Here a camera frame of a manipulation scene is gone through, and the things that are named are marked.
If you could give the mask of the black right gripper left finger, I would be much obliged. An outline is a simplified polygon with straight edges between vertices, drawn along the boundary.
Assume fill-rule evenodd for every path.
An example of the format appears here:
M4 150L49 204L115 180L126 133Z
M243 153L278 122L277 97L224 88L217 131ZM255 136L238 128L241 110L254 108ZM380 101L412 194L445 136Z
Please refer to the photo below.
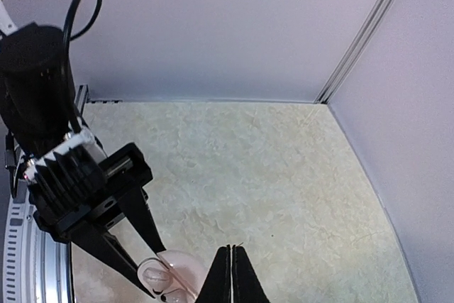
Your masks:
M215 254L196 303L231 302L231 247L220 247Z

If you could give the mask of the pink earbud charging case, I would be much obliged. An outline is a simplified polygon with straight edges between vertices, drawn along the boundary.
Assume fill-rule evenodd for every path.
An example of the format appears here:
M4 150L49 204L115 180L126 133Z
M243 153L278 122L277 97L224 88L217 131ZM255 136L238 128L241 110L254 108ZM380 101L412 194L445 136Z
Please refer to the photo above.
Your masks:
M143 279L143 272L147 268L167 271L171 277L171 285L160 291L152 288ZM156 302L161 302L159 296L162 293L175 289L184 290L187 293L188 302L195 302L208 274L208 268L198 257L191 254L179 250L165 250L154 257L143 260L138 266L137 274L145 288L155 295Z

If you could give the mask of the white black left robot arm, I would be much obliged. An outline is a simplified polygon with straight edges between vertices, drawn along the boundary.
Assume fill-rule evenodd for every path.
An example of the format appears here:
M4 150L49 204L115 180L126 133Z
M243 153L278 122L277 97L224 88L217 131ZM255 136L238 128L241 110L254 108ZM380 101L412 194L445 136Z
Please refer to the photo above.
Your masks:
M107 155L74 104L64 34L55 26L16 26L1 11L1 117L22 157L14 167L35 207L38 228L73 243L141 287L138 265L110 232L128 219L151 250L164 250L147 205L152 178L139 148Z

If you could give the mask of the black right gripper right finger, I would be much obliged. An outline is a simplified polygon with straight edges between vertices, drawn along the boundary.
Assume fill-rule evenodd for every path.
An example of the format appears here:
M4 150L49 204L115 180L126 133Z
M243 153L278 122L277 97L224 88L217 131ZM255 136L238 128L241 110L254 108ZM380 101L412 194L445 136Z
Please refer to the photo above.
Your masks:
M242 246L233 247L231 276L234 303L270 303Z

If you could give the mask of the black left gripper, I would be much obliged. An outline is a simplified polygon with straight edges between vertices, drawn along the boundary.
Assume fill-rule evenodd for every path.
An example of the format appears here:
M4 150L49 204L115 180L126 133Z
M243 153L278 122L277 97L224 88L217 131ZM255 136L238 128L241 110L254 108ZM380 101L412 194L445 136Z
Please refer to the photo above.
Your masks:
M70 231L79 221L97 219L99 215L111 209L121 196L118 199L118 206L142 240L156 254L165 251L166 247L140 186L150 182L153 175L138 146L135 143L128 143L101 161L99 165L106 177L104 189L95 198L82 204L78 211L69 213L54 225L46 224L34 205L33 218L38 228L50 233L57 242L67 243L70 240ZM133 183L128 188L124 184L126 176L132 177L138 184ZM136 262L118 239L107 230L91 224L82 224L71 233L71 242L155 299L155 295L151 294L138 279Z

